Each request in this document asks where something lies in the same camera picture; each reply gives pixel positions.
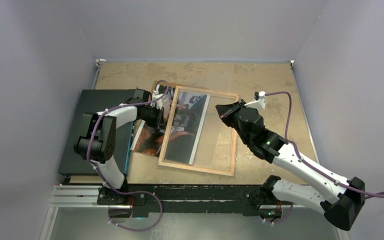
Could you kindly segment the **colour photo print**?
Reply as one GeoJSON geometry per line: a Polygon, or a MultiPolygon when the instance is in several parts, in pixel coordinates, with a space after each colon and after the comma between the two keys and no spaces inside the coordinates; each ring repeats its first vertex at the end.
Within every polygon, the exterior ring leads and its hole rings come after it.
{"type": "Polygon", "coordinates": [[[165,149],[165,160],[192,165],[198,150],[209,102],[210,96],[202,93],[179,92],[176,102],[174,97],[167,97],[162,106],[165,123],[167,124],[171,117],[172,107],[174,107],[174,117],[169,127],[166,147],[163,146],[163,140],[167,127],[155,129],[142,121],[131,149],[154,157],[159,157],[161,150],[165,149]]]}

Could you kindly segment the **white wooden picture frame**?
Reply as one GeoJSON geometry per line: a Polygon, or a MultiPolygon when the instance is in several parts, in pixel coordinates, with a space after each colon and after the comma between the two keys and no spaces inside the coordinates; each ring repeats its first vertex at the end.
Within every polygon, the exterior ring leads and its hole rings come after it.
{"type": "Polygon", "coordinates": [[[179,86],[174,92],[158,165],[232,177],[237,134],[225,126],[217,105],[239,100],[236,93],[179,86]]]}

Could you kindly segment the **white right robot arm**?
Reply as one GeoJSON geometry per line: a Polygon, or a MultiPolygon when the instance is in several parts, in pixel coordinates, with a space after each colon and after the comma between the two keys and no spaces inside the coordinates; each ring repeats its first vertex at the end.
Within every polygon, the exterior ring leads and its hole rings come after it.
{"type": "Polygon", "coordinates": [[[365,183],[348,179],[319,165],[300,153],[291,141],[269,130],[258,110],[243,100],[215,107],[220,120],[233,128],[257,158],[294,174],[306,184],[289,183],[271,175],[260,196],[268,204],[291,202],[323,214],[338,229],[349,231],[365,204],[365,183]]]}

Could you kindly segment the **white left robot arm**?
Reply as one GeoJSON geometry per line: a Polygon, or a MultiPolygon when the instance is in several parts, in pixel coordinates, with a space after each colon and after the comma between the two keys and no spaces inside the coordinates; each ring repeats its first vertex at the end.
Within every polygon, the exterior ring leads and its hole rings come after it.
{"type": "Polygon", "coordinates": [[[109,197],[118,205],[129,199],[127,180],[115,161],[117,129],[137,120],[155,129],[165,129],[163,99],[169,91],[149,92],[136,89],[134,97],[117,106],[82,115],[74,152],[86,160],[98,173],[103,186],[111,189],[109,197]]]}

